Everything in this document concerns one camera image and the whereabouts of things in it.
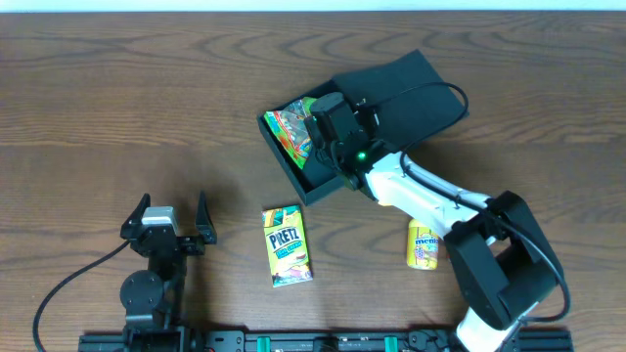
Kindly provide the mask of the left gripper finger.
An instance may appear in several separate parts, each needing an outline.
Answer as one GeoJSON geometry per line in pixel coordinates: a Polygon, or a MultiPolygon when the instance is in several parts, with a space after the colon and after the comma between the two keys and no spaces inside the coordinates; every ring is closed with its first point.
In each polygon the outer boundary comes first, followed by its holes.
{"type": "Polygon", "coordinates": [[[142,224],[143,215],[148,207],[151,206],[151,197],[148,193],[143,194],[141,200],[131,212],[128,218],[122,223],[120,229],[120,237],[124,240],[138,240],[143,232],[142,224]]]}
{"type": "Polygon", "coordinates": [[[208,213],[204,191],[200,191],[195,226],[205,244],[217,243],[217,234],[208,213]]]}

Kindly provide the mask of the Haribo gummy bag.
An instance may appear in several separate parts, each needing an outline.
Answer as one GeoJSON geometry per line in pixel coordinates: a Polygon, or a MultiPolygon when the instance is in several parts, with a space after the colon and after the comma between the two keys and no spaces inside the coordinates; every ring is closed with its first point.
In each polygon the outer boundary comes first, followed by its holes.
{"type": "Polygon", "coordinates": [[[269,110],[264,120],[295,165],[302,169],[309,157],[312,142],[304,120],[311,117],[311,106],[316,98],[303,97],[281,110],[269,110]]]}

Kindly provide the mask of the black gift box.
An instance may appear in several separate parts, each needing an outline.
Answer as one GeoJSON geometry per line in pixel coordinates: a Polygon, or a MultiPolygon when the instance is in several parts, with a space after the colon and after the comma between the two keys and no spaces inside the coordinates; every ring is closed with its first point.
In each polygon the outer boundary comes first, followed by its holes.
{"type": "MultiPolygon", "coordinates": [[[[467,115],[469,108],[467,94],[458,85],[444,81],[425,56],[415,50],[389,64],[337,74],[270,110],[281,110],[303,97],[319,99],[333,92],[342,93],[353,106],[367,101],[382,108],[389,122],[397,127],[398,152],[451,127],[467,115]]],[[[261,135],[304,204],[346,187],[316,156],[313,143],[304,167],[299,169],[271,132],[264,113],[257,118],[261,135]]]]}

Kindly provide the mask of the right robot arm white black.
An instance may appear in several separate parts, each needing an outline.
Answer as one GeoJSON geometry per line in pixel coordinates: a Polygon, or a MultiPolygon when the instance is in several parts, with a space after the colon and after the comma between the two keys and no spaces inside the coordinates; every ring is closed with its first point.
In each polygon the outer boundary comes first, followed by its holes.
{"type": "Polygon", "coordinates": [[[346,186],[429,227],[448,251],[469,309],[455,335],[467,351],[496,351],[528,323],[553,323],[571,310],[562,266],[527,203],[506,191],[495,198],[458,187],[393,153],[369,135],[339,92],[317,99],[304,125],[315,150],[346,186]]]}

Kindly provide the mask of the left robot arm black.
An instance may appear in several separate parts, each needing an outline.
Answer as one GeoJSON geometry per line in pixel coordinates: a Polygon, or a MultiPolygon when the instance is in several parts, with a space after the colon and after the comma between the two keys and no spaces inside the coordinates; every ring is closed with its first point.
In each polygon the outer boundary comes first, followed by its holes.
{"type": "Polygon", "coordinates": [[[120,289],[126,327],[132,333],[172,330],[178,324],[187,258],[203,256],[205,247],[217,241],[205,193],[199,195],[195,226],[195,235],[180,236],[174,208],[152,206],[148,194],[121,225],[121,238],[148,260],[148,268],[131,274],[120,289]]]}

